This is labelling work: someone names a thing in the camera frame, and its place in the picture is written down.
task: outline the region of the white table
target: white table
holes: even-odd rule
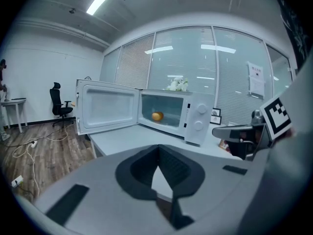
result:
[[[212,135],[212,129],[216,127],[219,126],[214,124],[209,125],[206,138],[201,146],[186,143],[183,138],[139,124],[117,130],[89,134],[89,137],[95,157],[98,157],[97,154],[99,153],[102,156],[107,156],[146,145],[170,144],[205,155],[241,160],[219,148],[221,139]],[[171,201],[173,191],[159,168],[156,169],[153,176],[152,189],[157,191],[159,198]]]
[[[6,107],[6,119],[8,122],[8,127],[10,129],[10,121],[9,121],[9,115],[8,115],[8,109],[10,107],[15,107],[16,110],[16,118],[18,120],[18,125],[20,129],[20,133],[23,133],[22,126],[21,126],[21,118],[20,118],[20,111],[19,111],[19,105],[22,107],[22,114],[23,114],[23,119],[25,126],[27,126],[27,119],[26,119],[26,114],[25,114],[25,109],[24,109],[24,103],[26,102],[26,99],[18,99],[18,100],[10,100],[10,101],[4,101],[1,102],[1,105],[3,107]]]

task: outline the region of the window blinds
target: window blinds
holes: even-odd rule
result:
[[[261,40],[234,31],[214,28],[219,52],[220,81],[217,108],[222,123],[251,123],[251,113],[272,98],[271,70],[265,45]],[[249,93],[247,62],[263,67],[264,98]]]
[[[215,95],[216,54],[210,27],[188,27],[156,34],[148,89],[165,90],[176,76],[188,91]]]
[[[120,48],[112,51],[104,57],[100,73],[100,81],[114,83],[119,51]]]
[[[115,83],[146,89],[154,35],[143,37],[122,47]]]

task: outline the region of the white cable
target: white cable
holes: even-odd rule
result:
[[[65,128],[65,132],[66,132],[66,133],[67,133],[67,129],[68,129],[70,126],[72,126],[72,125],[73,125],[73,124],[71,124],[71,125],[69,125],[68,127]],[[51,140],[51,141],[62,141],[62,140],[64,140],[64,139],[66,139],[67,137],[68,137],[68,133],[67,133],[67,136],[66,136],[65,138],[61,139],[61,140],[53,140],[53,139],[49,139],[49,138],[45,138],[45,137],[42,137],[42,138],[35,138],[35,139],[29,139],[29,140],[27,141],[27,143],[26,143],[26,144],[27,144],[26,150],[25,150],[22,154],[20,154],[20,155],[18,155],[18,156],[14,156],[14,153],[15,153],[19,148],[21,148],[23,145],[26,145],[26,144],[20,145],[19,147],[17,147],[17,148],[13,151],[13,153],[12,153],[12,157],[13,157],[13,158],[19,158],[19,157],[23,156],[25,153],[27,153],[27,154],[30,156],[31,160],[33,161],[34,181],[35,181],[36,186],[37,186],[37,189],[38,189],[37,197],[39,197],[40,188],[39,188],[39,185],[38,185],[38,183],[37,183],[37,181],[36,181],[36,178],[35,178],[35,160],[33,159],[33,157],[32,157],[32,156],[29,154],[29,152],[28,152],[28,148],[29,148],[29,146],[32,144],[32,143],[29,143],[29,142],[31,142],[32,140],[36,141],[36,140],[38,140],[38,139],[48,139],[48,140]]]

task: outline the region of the picture frame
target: picture frame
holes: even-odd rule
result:
[[[221,109],[219,108],[213,108],[212,109],[212,116],[221,116]]]
[[[215,116],[215,115],[211,116],[210,123],[221,125],[221,122],[222,122],[222,116]]]

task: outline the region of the wooden floor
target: wooden floor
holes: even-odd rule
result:
[[[50,135],[49,138],[60,140],[66,137],[65,127]],[[6,130],[11,135],[11,138],[4,144],[12,146],[26,143],[31,138],[45,137],[61,128],[61,123],[56,124],[55,127],[52,127],[52,123],[23,127],[23,133],[20,133],[18,128],[11,128]],[[93,159],[91,143],[84,136],[77,135],[76,123],[67,128],[67,132],[68,137],[63,141],[40,139],[34,149],[31,147],[28,149],[28,152],[35,159],[35,178],[40,188],[40,194],[54,182]],[[37,198],[38,190],[32,171],[33,161],[26,153],[20,158],[13,158],[12,153],[15,149],[16,147],[7,148],[0,145],[0,165],[2,172],[9,184],[11,184],[12,180],[22,175],[24,182],[21,184],[21,187],[31,191],[35,198]],[[15,156],[22,154],[25,149],[26,145],[18,149]],[[34,201],[30,193],[22,191],[20,188],[15,188],[14,192],[24,196],[30,202]]]

